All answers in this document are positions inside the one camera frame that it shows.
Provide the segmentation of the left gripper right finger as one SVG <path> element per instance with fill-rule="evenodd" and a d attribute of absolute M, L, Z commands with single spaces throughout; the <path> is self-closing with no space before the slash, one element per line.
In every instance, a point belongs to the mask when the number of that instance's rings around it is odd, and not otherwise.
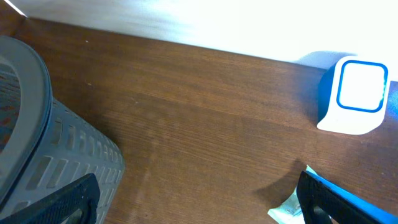
<path fill-rule="evenodd" d="M 305 223 L 397 223 L 396 216 L 309 171 L 300 174 L 297 197 Z"/>

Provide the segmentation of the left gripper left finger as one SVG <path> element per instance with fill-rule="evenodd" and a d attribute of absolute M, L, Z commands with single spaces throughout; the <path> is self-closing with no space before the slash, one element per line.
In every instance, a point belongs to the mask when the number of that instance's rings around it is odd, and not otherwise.
<path fill-rule="evenodd" d="M 1 224 L 62 223 L 76 211 L 76 223 L 96 223 L 100 188 L 92 173 L 58 189 L 32 205 L 4 218 Z"/>

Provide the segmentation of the teal wet wipes pack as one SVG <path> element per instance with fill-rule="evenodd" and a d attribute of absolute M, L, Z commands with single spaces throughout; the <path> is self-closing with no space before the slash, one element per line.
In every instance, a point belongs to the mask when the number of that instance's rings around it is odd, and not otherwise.
<path fill-rule="evenodd" d="M 267 214 L 278 224 L 305 224 L 297 196 L 297 188 L 278 207 L 269 209 Z"/>

